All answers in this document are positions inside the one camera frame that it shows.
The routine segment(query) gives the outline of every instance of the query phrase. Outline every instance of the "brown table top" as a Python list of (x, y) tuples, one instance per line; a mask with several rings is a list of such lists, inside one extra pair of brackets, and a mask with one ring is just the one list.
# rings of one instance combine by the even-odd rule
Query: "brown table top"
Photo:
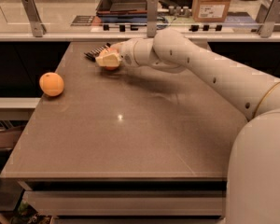
[(42, 178), (225, 178), (245, 117), (190, 71), (107, 72), (72, 42), (1, 174)]

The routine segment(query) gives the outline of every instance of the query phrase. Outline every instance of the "metal bracket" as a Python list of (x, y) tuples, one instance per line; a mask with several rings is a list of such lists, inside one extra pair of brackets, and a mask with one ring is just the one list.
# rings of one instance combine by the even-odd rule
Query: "metal bracket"
[(259, 34), (263, 38), (270, 37), (273, 32), (275, 21), (280, 13), (280, 0), (272, 0), (263, 25), (259, 28)]
[(46, 27), (45, 25), (42, 23), (36, 5), (35, 5), (35, 0), (21, 0), (28, 20), (30, 22), (31, 25), (31, 30), (32, 33), (35, 37), (42, 37), (45, 33), (46, 33)]
[(157, 33), (158, 0), (147, 0), (147, 37)]

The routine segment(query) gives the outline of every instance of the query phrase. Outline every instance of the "brown box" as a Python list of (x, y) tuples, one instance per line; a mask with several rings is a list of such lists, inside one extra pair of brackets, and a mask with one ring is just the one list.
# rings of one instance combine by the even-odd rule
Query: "brown box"
[(223, 22), (231, 0), (193, 0), (192, 16), (197, 22)]

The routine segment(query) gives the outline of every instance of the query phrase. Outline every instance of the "table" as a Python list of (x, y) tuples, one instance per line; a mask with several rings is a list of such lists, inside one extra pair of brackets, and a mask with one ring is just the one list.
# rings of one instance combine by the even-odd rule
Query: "table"
[(103, 44), (70, 44), (1, 177), (41, 214), (221, 216), (245, 117), (187, 70), (102, 70), (84, 52)]

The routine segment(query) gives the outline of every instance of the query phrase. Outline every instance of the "box label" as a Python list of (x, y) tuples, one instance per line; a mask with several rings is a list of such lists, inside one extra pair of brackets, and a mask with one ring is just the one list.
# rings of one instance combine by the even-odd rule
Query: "box label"
[(200, 5), (198, 17), (204, 18), (222, 18), (225, 5)]

